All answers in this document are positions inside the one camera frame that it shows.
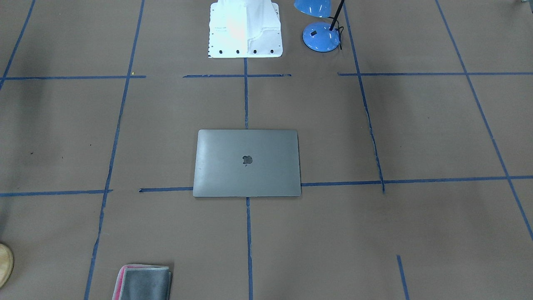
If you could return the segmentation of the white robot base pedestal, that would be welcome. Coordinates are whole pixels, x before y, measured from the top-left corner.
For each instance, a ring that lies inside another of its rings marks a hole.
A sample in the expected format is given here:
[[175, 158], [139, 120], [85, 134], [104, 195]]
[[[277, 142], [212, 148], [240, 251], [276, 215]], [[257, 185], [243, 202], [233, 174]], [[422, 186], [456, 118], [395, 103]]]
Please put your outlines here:
[[270, 0], [218, 0], [209, 8], [208, 57], [282, 56], [279, 6]]

